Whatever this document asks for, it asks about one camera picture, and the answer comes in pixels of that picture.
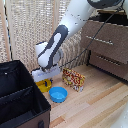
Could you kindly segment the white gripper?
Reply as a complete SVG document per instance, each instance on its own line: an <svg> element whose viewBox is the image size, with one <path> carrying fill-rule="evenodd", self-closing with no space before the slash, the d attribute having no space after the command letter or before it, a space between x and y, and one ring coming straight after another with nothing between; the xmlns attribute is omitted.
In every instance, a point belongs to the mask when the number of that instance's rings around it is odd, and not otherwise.
<svg viewBox="0 0 128 128"><path fill-rule="evenodd" d="M42 81L44 79L52 78L60 73L60 68L58 66L52 67L50 70L43 71L41 68L33 70L32 76L35 82Z"/></svg>

